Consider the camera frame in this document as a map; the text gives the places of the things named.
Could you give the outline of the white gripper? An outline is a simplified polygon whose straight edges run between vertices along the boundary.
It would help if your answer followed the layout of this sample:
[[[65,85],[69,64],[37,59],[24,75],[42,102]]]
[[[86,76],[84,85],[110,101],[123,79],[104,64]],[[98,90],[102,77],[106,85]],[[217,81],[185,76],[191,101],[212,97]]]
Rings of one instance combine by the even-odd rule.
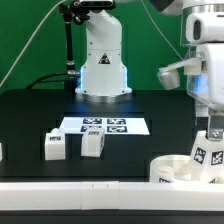
[[[196,47],[189,59],[201,63],[187,76],[189,96],[209,108],[208,139],[221,141],[224,135],[224,43],[207,43]]]

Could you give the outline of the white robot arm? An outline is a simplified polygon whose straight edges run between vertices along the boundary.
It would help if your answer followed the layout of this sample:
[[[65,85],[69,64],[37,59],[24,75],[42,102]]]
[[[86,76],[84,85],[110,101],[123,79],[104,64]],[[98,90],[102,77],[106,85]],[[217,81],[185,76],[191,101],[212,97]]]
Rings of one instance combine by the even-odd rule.
[[[107,13],[129,0],[79,0],[87,17],[87,59],[77,92],[94,100],[129,93],[121,61],[120,22]],[[187,76],[187,93],[209,108],[207,138],[224,139],[224,0],[149,0],[157,12],[180,16],[181,44],[195,50],[179,62],[161,67],[158,78],[167,90]]]

